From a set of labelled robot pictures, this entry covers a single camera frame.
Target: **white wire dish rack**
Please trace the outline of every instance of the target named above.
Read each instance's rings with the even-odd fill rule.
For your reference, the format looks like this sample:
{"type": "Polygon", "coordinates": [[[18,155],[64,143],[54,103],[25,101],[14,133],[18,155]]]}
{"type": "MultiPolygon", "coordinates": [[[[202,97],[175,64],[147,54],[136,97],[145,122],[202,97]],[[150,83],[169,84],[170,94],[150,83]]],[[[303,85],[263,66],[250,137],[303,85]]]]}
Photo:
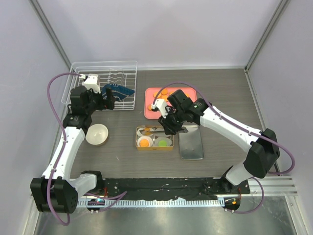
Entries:
{"type": "MultiPolygon", "coordinates": [[[[133,110],[136,100],[137,61],[109,61],[109,62],[75,62],[70,68],[71,72],[97,74],[100,77],[100,87],[106,84],[119,84],[135,91],[133,95],[115,102],[114,110],[133,110]]],[[[81,86],[83,80],[78,76],[69,75],[62,96],[62,103],[70,104],[70,90],[81,86]]]]}

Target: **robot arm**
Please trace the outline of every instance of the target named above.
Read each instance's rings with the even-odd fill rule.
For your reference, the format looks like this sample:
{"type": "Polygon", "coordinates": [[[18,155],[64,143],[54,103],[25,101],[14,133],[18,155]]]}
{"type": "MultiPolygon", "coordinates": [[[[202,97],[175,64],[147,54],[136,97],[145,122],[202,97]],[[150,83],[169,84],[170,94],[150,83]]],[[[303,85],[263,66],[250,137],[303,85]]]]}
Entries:
{"type": "MultiPolygon", "coordinates": [[[[78,198],[90,190],[103,188],[100,172],[84,171],[79,178],[70,180],[70,172],[78,148],[92,122],[91,115],[96,110],[114,109],[115,102],[111,89],[106,90],[107,99],[102,97],[98,75],[89,74],[85,78],[82,74],[80,79],[84,79],[82,86],[70,91],[71,104],[68,106],[68,113],[63,120],[67,143],[54,171],[50,190],[53,207],[56,212],[61,213],[73,213],[78,198]]],[[[52,160],[42,177],[34,178],[30,184],[36,206],[41,212],[50,212],[46,198],[47,181],[61,151],[63,139],[64,136],[62,135],[52,160]]]]}
{"type": "Polygon", "coordinates": [[[161,112],[162,116],[158,121],[163,126],[165,134],[175,135],[179,131],[184,131],[182,125],[185,121],[194,122],[220,133],[247,153],[247,157],[243,162],[232,166],[223,175],[224,183],[222,186],[226,191],[235,188],[242,181],[253,176],[264,178],[280,156],[278,147],[275,145],[236,128],[220,117],[223,116],[250,132],[260,133],[271,140],[277,141],[275,133],[270,129],[262,132],[244,125],[213,106],[220,114],[218,116],[203,99],[200,98],[193,102],[181,90],[174,92],[168,97],[168,100],[172,107],[168,106],[163,99],[157,99],[155,104],[152,105],[153,110],[160,110],[161,112]]]}

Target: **yellow box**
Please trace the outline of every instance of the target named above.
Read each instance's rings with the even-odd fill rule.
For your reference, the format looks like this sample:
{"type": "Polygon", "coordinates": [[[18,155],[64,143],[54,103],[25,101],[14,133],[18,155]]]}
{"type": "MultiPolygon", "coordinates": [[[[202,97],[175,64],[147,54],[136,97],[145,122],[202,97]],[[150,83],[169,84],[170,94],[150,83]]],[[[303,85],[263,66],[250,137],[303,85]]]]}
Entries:
{"type": "MultiPolygon", "coordinates": [[[[138,146],[137,142],[139,140],[140,137],[142,136],[139,136],[138,133],[140,129],[144,129],[145,127],[143,126],[139,126],[136,128],[136,139],[135,139],[135,146],[138,150],[173,150],[174,148],[174,136],[173,135],[165,135],[164,133],[160,133],[160,134],[152,134],[150,136],[146,136],[148,139],[150,138],[152,140],[152,143],[153,145],[152,146],[149,146],[149,147],[140,147],[138,146]],[[154,146],[154,144],[156,143],[157,139],[160,138],[160,139],[166,139],[168,138],[169,141],[172,142],[172,144],[170,146],[154,146]]],[[[161,126],[149,126],[149,128],[156,128],[156,129],[163,129],[163,127],[161,126]]]]}

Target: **metal beam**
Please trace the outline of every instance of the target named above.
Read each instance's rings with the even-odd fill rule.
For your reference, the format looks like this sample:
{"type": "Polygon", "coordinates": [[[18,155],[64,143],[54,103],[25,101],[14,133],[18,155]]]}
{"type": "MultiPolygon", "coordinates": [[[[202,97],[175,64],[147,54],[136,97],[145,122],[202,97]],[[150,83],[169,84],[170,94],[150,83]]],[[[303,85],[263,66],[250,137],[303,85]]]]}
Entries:
{"type": "Polygon", "coordinates": [[[61,58],[63,59],[63,61],[65,62],[65,64],[68,67],[68,70],[69,70],[71,67],[71,62],[70,62],[67,54],[65,53],[65,51],[64,51],[59,39],[57,38],[55,32],[53,31],[53,28],[51,27],[47,17],[45,16],[45,13],[42,10],[40,4],[38,3],[37,0],[29,0],[29,2],[32,5],[32,7],[34,8],[34,11],[36,12],[39,20],[43,24],[43,26],[46,29],[51,41],[55,45],[58,53],[60,54],[61,58]]]}
{"type": "Polygon", "coordinates": [[[273,31],[274,27],[276,26],[279,18],[283,14],[283,12],[286,9],[289,2],[290,2],[290,0],[281,0],[280,3],[278,4],[278,6],[277,6],[272,18],[270,19],[260,41],[258,42],[256,48],[254,49],[254,52],[252,53],[247,65],[245,67],[246,71],[249,71],[249,69],[251,68],[254,60],[258,56],[261,48],[263,47],[264,43],[268,39],[270,33],[273,31]]]}

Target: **gray floor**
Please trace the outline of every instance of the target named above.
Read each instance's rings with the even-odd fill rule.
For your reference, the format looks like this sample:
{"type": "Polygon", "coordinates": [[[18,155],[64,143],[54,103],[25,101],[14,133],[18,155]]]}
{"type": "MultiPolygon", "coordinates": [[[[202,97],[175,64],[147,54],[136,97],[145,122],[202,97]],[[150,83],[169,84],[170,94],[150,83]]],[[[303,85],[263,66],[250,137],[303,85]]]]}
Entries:
{"type": "MultiPolygon", "coordinates": [[[[260,198],[243,198],[250,210],[260,198]]],[[[251,214],[232,214],[220,207],[110,209],[99,214],[77,209],[64,227],[50,213],[41,213],[35,235],[295,235],[284,197],[266,197],[251,214]]]]}
{"type": "Polygon", "coordinates": [[[246,81],[244,70],[159,70],[139,71],[136,104],[133,111],[99,111],[92,115],[93,124],[101,123],[109,130],[103,146],[84,141],[77,153],[71,172],[77,178],[84,170],[98,170],[103,177],[209,177],[221,176],[230,166],[246,155],[233,142],[220,134],[201,128],[204,159],[182,161],[178,137],[173,151],[137,151],[136,127],[157,124],[143,114],[144,93],[149,87],[162,87],[170,82],[185,81],[198,87],[222,112],[251,127],[261,124],[246,81]]]}

